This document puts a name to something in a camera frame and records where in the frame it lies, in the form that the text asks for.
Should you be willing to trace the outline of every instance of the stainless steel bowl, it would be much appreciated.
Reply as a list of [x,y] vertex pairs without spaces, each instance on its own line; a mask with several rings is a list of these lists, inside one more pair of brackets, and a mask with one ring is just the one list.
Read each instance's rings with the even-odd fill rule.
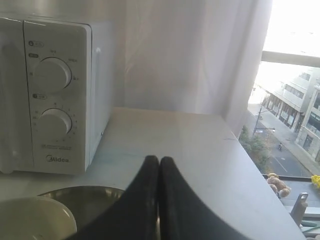
[[77,229],[80,230],[116,202],[123,192],[106,186],[75,186],[46,192],[40,196],[57,200],[70,209]]

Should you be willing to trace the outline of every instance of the midea logo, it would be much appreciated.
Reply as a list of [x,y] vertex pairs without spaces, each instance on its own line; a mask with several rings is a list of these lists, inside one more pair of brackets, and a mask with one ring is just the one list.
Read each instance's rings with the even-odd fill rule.
[[69,159],[63,157],[56,157],[52,155],[47,155],[45,157],[47,162],[57,162],[57,163],[69,163]]

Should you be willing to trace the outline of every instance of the road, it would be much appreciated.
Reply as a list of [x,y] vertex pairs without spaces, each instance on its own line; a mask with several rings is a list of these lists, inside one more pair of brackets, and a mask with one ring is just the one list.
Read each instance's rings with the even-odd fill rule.
[[[252,133],[256,125],[257,116],[253,116],[249,111],[247,111],[246,115],[245,126],[249,132]],[[258,122],[257,128],[265,128],[265,126]],[[272,134],[272,130],[258,129],[256,135],[261,136],[270,148],[268,167],[271,168],[274,173],[281,176],[310,178],[311,173],[301,165],[290,151],[285,147],[282,148],[282,151],[278,150],[277,146],[280,142]]]

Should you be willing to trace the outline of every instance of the white countertop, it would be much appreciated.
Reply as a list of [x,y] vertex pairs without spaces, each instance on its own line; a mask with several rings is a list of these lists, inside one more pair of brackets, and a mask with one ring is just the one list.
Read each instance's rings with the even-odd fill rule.
[[86,174],[0,174],[0,200],[81,185],[125,189],[146,155],[173,157],[202,201],[250,239],[305,239],[225,122],[214,115],[115,108]]

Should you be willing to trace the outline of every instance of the microwave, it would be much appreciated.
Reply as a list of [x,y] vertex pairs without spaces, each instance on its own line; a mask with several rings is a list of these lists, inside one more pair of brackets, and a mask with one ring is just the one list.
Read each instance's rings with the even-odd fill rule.
[[0,16],[0,171],[81,174],[113,102],[110,21]]

